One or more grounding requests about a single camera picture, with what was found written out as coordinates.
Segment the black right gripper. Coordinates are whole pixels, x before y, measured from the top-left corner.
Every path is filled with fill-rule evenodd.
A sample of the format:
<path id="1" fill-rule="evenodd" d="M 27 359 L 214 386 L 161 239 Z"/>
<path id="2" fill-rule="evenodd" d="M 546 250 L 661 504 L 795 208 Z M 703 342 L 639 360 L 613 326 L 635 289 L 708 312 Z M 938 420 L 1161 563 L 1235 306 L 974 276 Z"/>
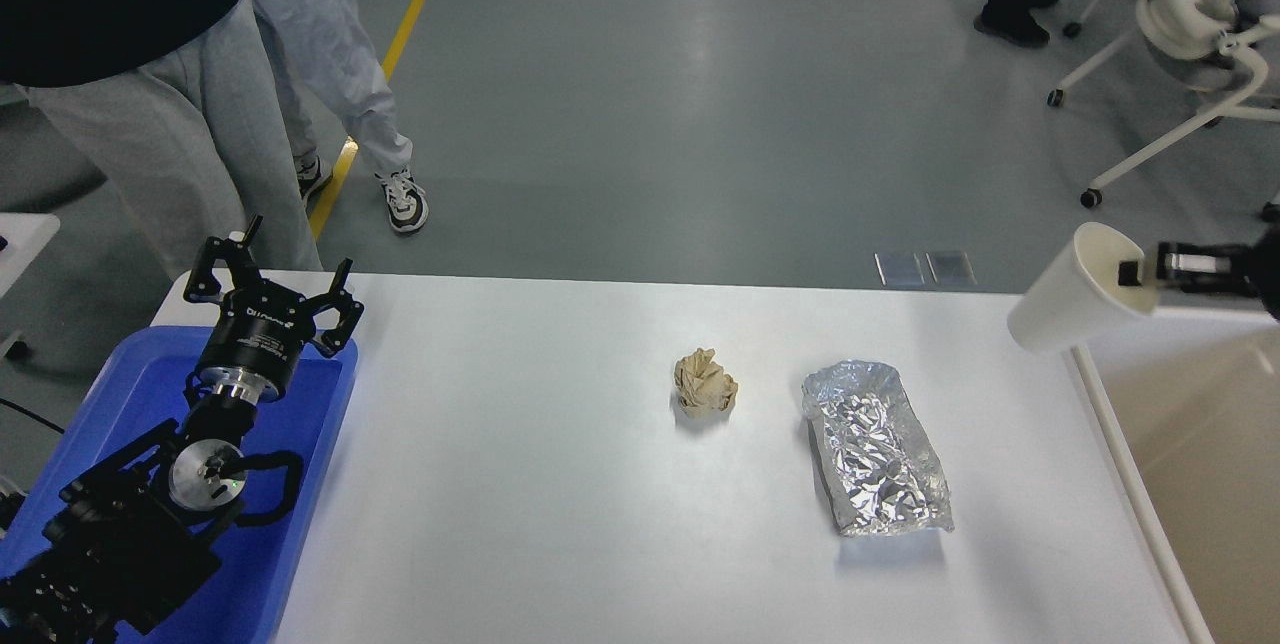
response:
<path id="1" fill-rule="evenodd" d="M 1249 247 L 1161 242 L 1143 248 L 1137 259 L 1117 265 L 1117 284 L 1204 296 L 1252 297 L 1254 292 L 1279 320 L 1279 225 L 1272 224 Z"/>

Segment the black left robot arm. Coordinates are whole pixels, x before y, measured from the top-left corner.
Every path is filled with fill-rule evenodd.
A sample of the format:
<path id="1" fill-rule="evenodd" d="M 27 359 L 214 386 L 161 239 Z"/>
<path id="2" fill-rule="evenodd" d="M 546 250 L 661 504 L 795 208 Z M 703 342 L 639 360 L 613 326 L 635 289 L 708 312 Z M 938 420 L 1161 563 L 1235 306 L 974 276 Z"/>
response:
<path id="1" fill-rule="evenodd" d="M 282 399 L 307 344 L 330 358 L 364 305 L 347 291 L 352 261 L 305 296 L 265 278 L 241 238 L 206 239 L 184 298 L 219 319 L 186 379 L 184 420 L 165 420 L 59 493 L 49 548 L 3 580 L 5 643 L 113 643 L 118 626 L 151 632 L 220 568 L 215 540 L 264 527 L 300 503 L 307 460 L 242 448 L 262 403 Z"/>

